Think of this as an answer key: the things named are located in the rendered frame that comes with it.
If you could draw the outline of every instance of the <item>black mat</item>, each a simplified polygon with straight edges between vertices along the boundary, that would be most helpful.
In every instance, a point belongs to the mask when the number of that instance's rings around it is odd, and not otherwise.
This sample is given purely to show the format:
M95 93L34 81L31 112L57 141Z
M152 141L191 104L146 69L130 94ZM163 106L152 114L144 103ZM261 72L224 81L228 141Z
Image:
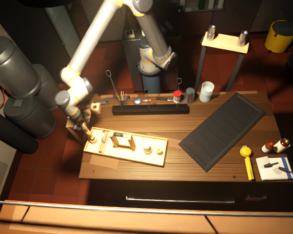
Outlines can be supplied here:
M265 113L235 93L179 145L207 172Z

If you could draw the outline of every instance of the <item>wooden countertop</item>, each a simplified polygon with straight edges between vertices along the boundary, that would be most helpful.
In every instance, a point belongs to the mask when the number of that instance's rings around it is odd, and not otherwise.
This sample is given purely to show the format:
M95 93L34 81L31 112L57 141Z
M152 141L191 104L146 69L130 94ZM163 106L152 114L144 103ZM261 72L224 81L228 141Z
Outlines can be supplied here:
M208 103L202 103L198 98L189 105L187 115L149 115L149 116L113 116L112 106L119 105L117 100L109 101L102 106L100 115L92 116L90 127L106 128L137 134L157 134L182 140L235 92L213 93ZM266 114L233 146L207 173L182 149L167 148L164 168L120 160L117 169L104 168L89 164L91 154L84 153L79 178L92 179L125 179L125 180L162 180L162 181L229 181L250 182L248 180L244 158L239 154L242 145L248 145L252 151L251 163L254 170L254 181L262 181L255 159L257 157L282 157L286 154L274 152L265 154L261 147L267 142L277 142L281 139L274 114L265 91L239 92L253 102ZM155 97L171 98L173 94L150 94L150 104L168 104L171 102L155 100ZM134 97L130 95L127 104L133 105ZM95 96L95 101L101 101L107 96Z

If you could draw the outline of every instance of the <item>white towel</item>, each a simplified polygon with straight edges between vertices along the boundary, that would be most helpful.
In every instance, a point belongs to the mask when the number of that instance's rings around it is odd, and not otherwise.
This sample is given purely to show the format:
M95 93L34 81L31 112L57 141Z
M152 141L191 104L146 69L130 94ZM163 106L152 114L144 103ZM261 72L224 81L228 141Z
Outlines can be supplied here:
M272 167L265 168L264 165L267 163L275 163ZM262 180L285 180L293 179L293 174L289 172L284 172L279 169L279 167L287 168L289 171L292 171L288 158L287 157L259 157L256 159L257 167L259 170L260 178Z

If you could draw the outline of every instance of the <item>white robotic arm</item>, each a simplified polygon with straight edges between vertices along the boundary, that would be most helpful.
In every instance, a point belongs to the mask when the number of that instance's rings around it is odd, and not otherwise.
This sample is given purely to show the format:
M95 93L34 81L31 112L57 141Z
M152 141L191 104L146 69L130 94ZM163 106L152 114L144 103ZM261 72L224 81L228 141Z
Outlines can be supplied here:
M146 35L140 43L140 72L153 75L159 73L159 67L168 70L175 64L177 54L166 45L154 16L149 12L152 4L152 0L104 0L72 60L60 72L61 79L70 89L60 91L55 97L55 102L75 124L81 126L83 120L77 104L93 91L89 81L81 78L80 74L115 12L123 5L131 9Z

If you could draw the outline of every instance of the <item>metal leg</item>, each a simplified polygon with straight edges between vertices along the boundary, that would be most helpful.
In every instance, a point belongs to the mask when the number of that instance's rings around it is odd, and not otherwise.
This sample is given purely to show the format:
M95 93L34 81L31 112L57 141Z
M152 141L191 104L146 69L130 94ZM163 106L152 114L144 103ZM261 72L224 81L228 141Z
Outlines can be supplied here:
M205 52L206 52L206 46L202 46L199 68L197 70L196 82L195 82L195 88L194 88L194 90L196 92L198 92L198 89L199 89L201 74L202 74L202 70L203 70L203 63L204 63L204 58L205 58Z
M241 63L242 63L243 58L244 58L244 55L245 55L245 54L243 54L243 53L240 53L240 55L239 55L238 61L236 62L236 65L235 65L235 67L234 67L233 73L232 73L232 75L231 75L231 78L230 78L230 80L229 80L228 86L227 86L227 88L226 88L226 92L230 92L231 86L232 86L232 84L233 84L233 82L234 82L234 79L235 79L235 77L236 77L236 74L237 74L238 71L239 71L239 68L240 68Z

